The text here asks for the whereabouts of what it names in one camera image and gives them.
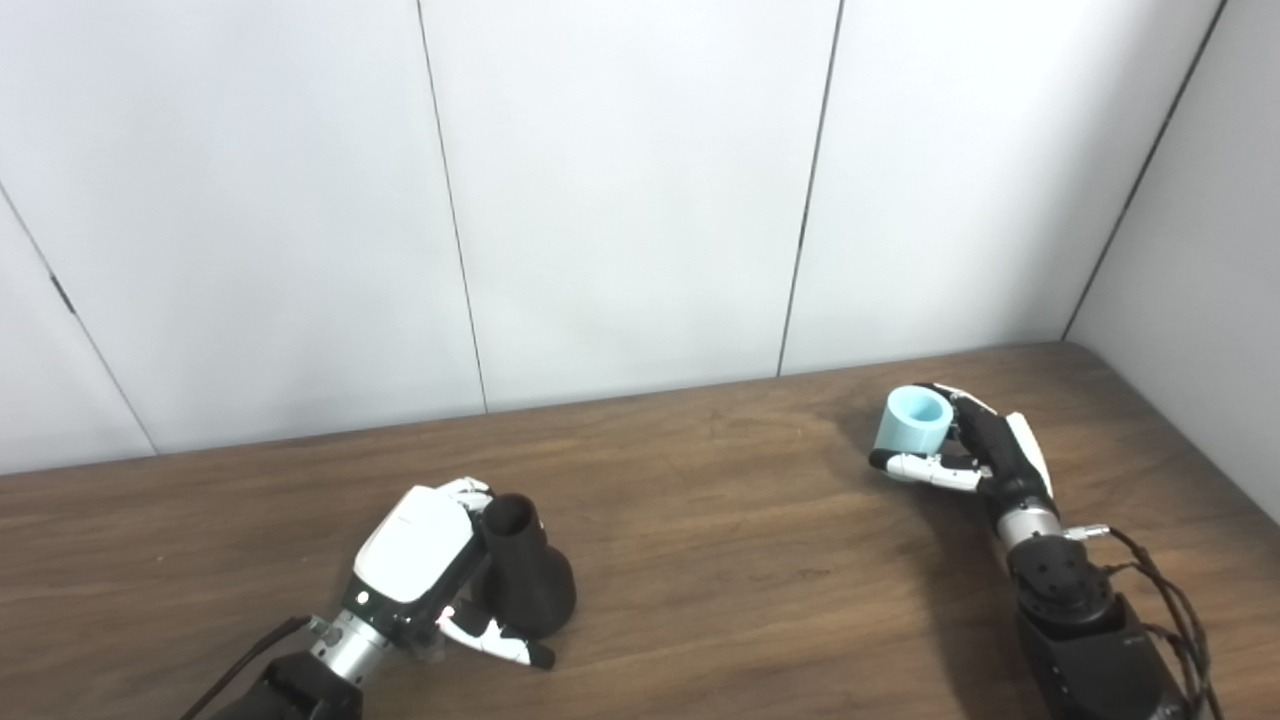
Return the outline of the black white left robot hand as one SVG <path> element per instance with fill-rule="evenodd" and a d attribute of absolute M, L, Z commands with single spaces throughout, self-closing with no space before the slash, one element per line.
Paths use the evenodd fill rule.
<path fill-rule="evenodd" d="M 314 653 L 356 685 L 392 650 L 417 653 L 440 639 L 553 669 L 550 648 L 461 597 L 489 555 L 480 525 L 493 500 L 471 477 L 411 487 L 356 553 L 340 611 Z"/>

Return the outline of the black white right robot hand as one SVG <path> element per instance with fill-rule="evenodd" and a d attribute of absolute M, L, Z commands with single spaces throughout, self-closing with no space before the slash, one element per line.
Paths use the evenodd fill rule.
<path fill-rule="evenodd" d="M 908 387 L 933 404 L 945 406 L 947 441 L 964 455 L 909 452 L 896 446 L 877 446 L 869 464 L 895 480 L 915 482 L 943 489 L 977 493 L 998 520 L 1015 509 L 1037 506 L 1057 514 L 1050 473 L 1034 432 L 1020 413 L 1001 415 L 964 389 L 937 383 Z"/>

